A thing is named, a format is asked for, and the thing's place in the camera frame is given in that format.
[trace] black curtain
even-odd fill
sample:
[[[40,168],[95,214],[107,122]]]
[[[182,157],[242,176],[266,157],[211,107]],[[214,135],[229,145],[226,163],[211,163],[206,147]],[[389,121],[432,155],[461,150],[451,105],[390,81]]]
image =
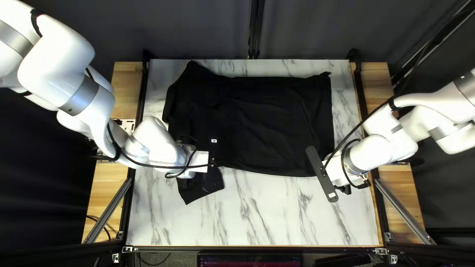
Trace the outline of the black curtain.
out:
[[[92,66],[111,79],[115,61],[246,58],[251,0],[23,0],[84,36]]]
[[[91,143],[0,88],[0,249],[82,242],[95,160]]]
[[[118,60],[247,58],[252,0],[23,0],[65,23],[94,47],[92,62],[111,78]],[[267,0],[261,58],[341,59],[400,67],[435,26],[466,0]]]

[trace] metal bracket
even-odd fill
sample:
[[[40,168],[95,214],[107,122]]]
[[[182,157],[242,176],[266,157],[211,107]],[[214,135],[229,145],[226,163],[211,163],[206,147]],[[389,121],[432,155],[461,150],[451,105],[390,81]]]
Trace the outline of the metal bracket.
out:
[[[322,186],[323,192],[325,193],[326,198],[328,199],[329,202],[337,202],[338,201],[338,195],[335,192],[335,188],[333,186],[332,181],[328,177],[328,174],[326,171],[322,172],[323,169],[323,164],[322,161],[320,160],[320,156],[318,155],[317,150],[315,149],[314,146],[309,146],[305,149],[305,153],[307,153],[308,160],[310,161],[310,164],[313,167],[313,170],[315,171],[315,174],[317,175],[318,181],[320,182],[320,185]]]
[[[394,238],[389,232],[384,232],[384,240],[386,240],[386,242],[394,242]]]
[[[122,240],[123,236],[124,236],[124,231],[118,231],[117,235],[115,235],[115,239]]]
[[[387,255],[388,254],[388,250],[385,249],[385,248],[375,248],[374,252],[376,252],[376,254],[378,254],[378,255]]]
[[[398,262],[397,255],[388,255],[389,264],[396,264]]]
[[[131,253],[132,247],[122,247],[122,253]]]
[[[119,253],[112,254],[112,262],[119,263]]]

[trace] metal plate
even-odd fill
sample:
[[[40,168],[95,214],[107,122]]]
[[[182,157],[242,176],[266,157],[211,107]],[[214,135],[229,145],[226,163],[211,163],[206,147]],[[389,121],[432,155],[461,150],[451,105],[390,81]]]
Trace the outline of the metal plate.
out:
[[[326,171],[321,172],[323,169],[323,164],[320,160],[317,150],[314,146],[309,146],[307,149],[305,149],[305,153],[307,153],[308,160],[310,160],[310,164],[317,175],[318,181],[322,186],[326,198],[329,202],[337,202],[338,195],[335,192],[335,187],[333,186],[332,181],[330,181],[330,178],[328,178]]]

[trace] marble tabletop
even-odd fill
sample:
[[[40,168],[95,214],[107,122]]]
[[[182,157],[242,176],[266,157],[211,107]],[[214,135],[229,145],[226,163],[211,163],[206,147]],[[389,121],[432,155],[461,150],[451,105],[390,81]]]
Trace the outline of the marble tabletop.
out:
[[[309,77],[332,74],[335,145],[358,123],[347,60],[196,60],[216,74]],[[162,118],[168,87],[189,60],[150,61],[144,117]],[[360,137],[357,131],[349,140]],[[369,188],[337,191],[330,203],[316,177],[285,177],[221,167],[225,188],[189,205],[174,179],[151,168],[135,176],[127,245],[132,246],[332,246],[378,245]]]

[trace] gray wall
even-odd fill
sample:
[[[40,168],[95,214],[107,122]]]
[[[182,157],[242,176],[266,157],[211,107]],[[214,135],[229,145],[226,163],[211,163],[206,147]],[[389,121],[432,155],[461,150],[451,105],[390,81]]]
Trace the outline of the gray wall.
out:
[[[23,0],[69,25],[110,78],[117,60],[246,58],[251,0]],[[400,64],[466,0],[267,0],[262,58],[344,58]]]

